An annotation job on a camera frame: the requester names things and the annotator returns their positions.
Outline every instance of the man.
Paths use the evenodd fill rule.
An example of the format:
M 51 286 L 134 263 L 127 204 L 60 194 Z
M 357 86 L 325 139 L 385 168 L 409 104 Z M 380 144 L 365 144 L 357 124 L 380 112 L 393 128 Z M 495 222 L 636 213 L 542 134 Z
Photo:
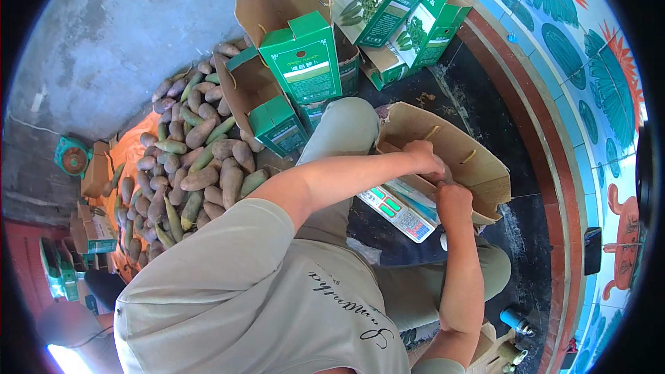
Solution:
M 444 172 L 425 141 L 364 156 L 378 123 L 362 99 L 329 104 L 294 168 L 142 270 L 116 303 L 124 370 L 408 373 L 399 332 L 438 318 L 441 330 L 411 372 L 462 373 L 484 298 L 503 289 L 509 261 L 474 239 L 471 193 L 458 185 L 438 187 L 447 269 L 375 272 L 346 246 L 355 194 L 402 175 Z

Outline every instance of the khaki pants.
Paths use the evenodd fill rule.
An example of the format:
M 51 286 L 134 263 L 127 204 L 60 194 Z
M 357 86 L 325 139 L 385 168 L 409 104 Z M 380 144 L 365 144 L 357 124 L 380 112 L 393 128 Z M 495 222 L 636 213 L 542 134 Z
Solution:
M 329 104 L 321 123 L 304 148 L 298 164 L 342 154 L 367 154 L 378 136 L 379 119 L 372 106 L 358 97 Z M 313 213 L 295 238 L 346 245 L 348 212 L 353 198 Z M 503 290 L 510 279 L 510 259 L 498 246 L 476 237 L 478 259 L 485 281 L 485 301 Z M 386 314 L 400 332 L 439 319 L 439 304 L 445 282 L 445 262 L 405 268 L 375 267 L 384 296 Z

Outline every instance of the tiled wall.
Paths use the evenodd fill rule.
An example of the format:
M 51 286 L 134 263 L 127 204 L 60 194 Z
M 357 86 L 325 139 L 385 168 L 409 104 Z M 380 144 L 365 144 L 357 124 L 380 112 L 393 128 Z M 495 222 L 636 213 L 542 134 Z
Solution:
M 646 111 L 636 62 L 605 0 L 478 1 L 555 100 L 575 149 L 588 225 L 603 228 L 601 270 L 586 277 L 575 334 L 571 371 L 585 373 L 616 329 L 639 271 L 635 152 Z

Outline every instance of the red tile border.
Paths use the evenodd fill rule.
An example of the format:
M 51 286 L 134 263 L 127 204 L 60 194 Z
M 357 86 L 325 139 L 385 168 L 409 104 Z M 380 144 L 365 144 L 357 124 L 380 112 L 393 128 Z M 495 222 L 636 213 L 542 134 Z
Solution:
M 471 12 L 469 12 L 468 20 L 478 28 L 496 53 L 499 54 L 503 63 L 511 71 L 512 76 L 517 79 L 521 91 L 526 96 L 526 99 L 540 124 L 559 176 L 563 195 L 562 200 L 559 200 L 557 197 L 554 179 L 549 164 L 547 163 L 544 148 L 520 95 L 515 90 L 515 87 L 508 78 L 506 72 L 503 71 L 503 67 L 495 59 L 494 55 L 483 45 L 476 33 L 473 32 L 468 25 L 462 24 L 462 27 L 458 30 L 458 35 L 487 71 L 487 75 L 491 78 L 498 92 L 502 95 L 511 116 L 520 131 L 520 136 L 524 141 L 527 151 L 529 152 L 529 157 L 531 158 L 531 163 L 533 164 L 533 169 L 536 173 L 536 179 L 543 195 L 550 244 L 553 246 L 550 253 L 552 299 L 548 323 L 549 332 L 545 340 L 543 357 L 541 358 L 538 374 L 544 374 L 547 371 L 552 358 L 554 358 L 552 370 L 558 371 L 563 357 L 565 356 L 568 338 L 570 338 L 573 332 L 573 321 L 575 320 L 575 313 L 577 311 L 581 283 L 582 234 L 580 231 L 580 217 L 577 197 L 575 195 L 575 185 L 573 184 L 573 175 L 570 171 L 568 158 L 563 149 L 561 138 L 554 127 L 549 110 L 527 71 L 520 64 L 510 47 L 503 41 L 503 38 L 478 12 L 472 9 Z M 561 331 L 561 341 L 559 342 L 558 349 L 554 349 L 557 336 L 559 335 L 559 327 L 561 326 L 561 315 L 566 293 L 565 239 L 561 212 L 559 210 L 560 202 L 563 202 L 565 205 L 567 213 L 567 230 L 570 240 L 570 287 L 568 291 L 569 297 L 568 303 L 566 304 L 563 329 Z

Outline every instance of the orange tarp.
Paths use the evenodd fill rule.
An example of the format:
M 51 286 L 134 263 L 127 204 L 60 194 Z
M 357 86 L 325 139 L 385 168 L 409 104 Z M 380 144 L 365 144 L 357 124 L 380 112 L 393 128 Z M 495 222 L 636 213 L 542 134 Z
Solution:
M 136 163 L 138 162 L 139 159 L 143 157 L 143 153 L 145 151 L 145 146 L 141 144 L 139 138 L 141 134 L 144 132 L 148 132 L 156 136 L 159 119 L 160 119 L 159 114 L 155 112 L 150 113 L 145 119 L 143 119 L 140 123 L 138 123 L 136 127 L 125 133 L 125 135 L 120 139 L 118 144 L 115 145 L 113 149 L 110 150 L 111 159 L 113 161 L 113 165 L 116 168 L 120 166 L 123 162 L 125 163 L 125 168 L 122 170 L 121 178 L 118 181 L 119 188 L 121 186 L 120 184 L 122 182 L 122 179 L 125 177 L 134 178 L 134 192 L 136 192 L 136 190 L 139 188 L 138 184 L 136 184 L 136 172 L 137 172 Z M 112 177 L 113 177 L 113 172 L 109 165 L 108 167 L 109 180 L 112 179 Z M 118 225 L 116 223 L 116 217 L 114 216 L 115 214 L 113 213 L 114 205 L 116 202 L 116 194 L 117 192 L 114 190 L 108 198 L 100 196 L 99 198 L 96 199 L 91 198 L 88 200 L 88 202 L 92 205 L 103 205 L 106 207 L 109 218 L 111 220 L 111 224 L 115 229 L 118 228 Z M 145 242 L 145 240 L 141 237 L 138 237 L 138 239 L 141 240 L 143 244 L 143 250 L 145 250 L 148 247 L 147 242 Z M 124 279 L 125 282 L 129 283 L 129 281 L 133 278 L 132 268 L 135 270 L 134 272 L 135 274 L 136 271 L 140 269 L 140 266 L 138 264 L 132 265 L 129 262 L 128 256 L 122 253 L 120 249 L 120 244 L 118 244 L 116 251 L 113 252 L 111 256 L 113 258 L 113 263 L 116 267 L 116 272 L 121 275 L 122 279 Z

